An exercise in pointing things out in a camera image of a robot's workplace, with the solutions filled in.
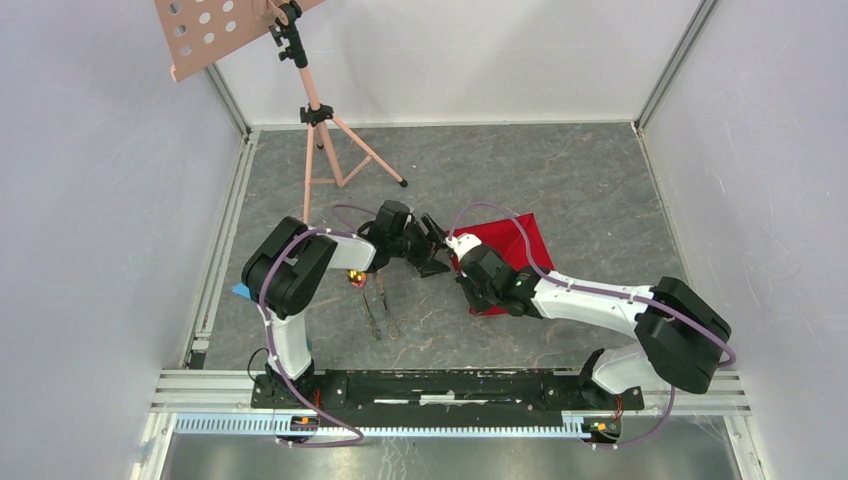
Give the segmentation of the red cloth napkin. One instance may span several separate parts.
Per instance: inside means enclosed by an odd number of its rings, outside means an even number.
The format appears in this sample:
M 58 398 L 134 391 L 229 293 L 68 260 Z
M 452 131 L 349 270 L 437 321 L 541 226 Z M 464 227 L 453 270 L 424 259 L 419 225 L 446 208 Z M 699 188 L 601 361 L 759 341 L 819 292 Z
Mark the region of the red cloth napkin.
M 555 269 L 555 264 L 538 228 L 535 215 L 527 213 L 519 215 L 513 220 L 504 219 L 461 227 L 456 231 L 457 236 L 463 233 L 478 236 L 483 244 L 495 249 L 515 269 L 530 267 L 530 313 L 522 317 L 540 318 L 542 314 L 533 305 L 533 298 L 535 297 L 535 289 L 541 281 L 541 276 L 532 266 L 537 265 L 544 273 L 550 273 Z M 459 275 L 459 262 L 453 256 L 452 264 L 456 271 L 456 280 Z M 474 316 L 494 315 L 509 314 L 501 309 L 492 309 L 486 315 Z

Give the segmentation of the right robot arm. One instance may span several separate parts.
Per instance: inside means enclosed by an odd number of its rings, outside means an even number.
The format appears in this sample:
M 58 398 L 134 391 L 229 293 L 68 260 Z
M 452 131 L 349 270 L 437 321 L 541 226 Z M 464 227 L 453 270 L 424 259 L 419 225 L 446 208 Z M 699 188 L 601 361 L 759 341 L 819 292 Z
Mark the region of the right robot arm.
M 730 325 L 685 282 L 664 277 L 655 286 L 620 286 L 575 279 L 530 264 L 509 265 L 474 235 L 447 242 L 457 281 L 471 307 L 515 317 L 565 319 L 608 329 L 632 343 L 594 352 L 577 382 L 580 400 L 602 408 L 636 386 L 662 383 L 704 394 L 726 361 Z

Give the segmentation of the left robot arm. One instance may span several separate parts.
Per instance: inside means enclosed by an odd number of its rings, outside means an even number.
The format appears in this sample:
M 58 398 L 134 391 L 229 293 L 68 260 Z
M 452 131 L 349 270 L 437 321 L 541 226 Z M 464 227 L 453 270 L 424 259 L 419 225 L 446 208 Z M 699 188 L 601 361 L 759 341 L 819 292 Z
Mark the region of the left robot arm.
M 386 200 L 370 220 L 338 231 L 283 218 L 242 269 L 235 290 L 253 301 L 263 318 L 275 392 L 290 407 L 306 405 L 314 394 L 314 361 L 305 312 L 324 275 L 345 271 L 356 287 L 366 284 L 393 259 L 407 261 L 423 278 L 446 273 L 436 255 L 447 233 L 432 217 Z

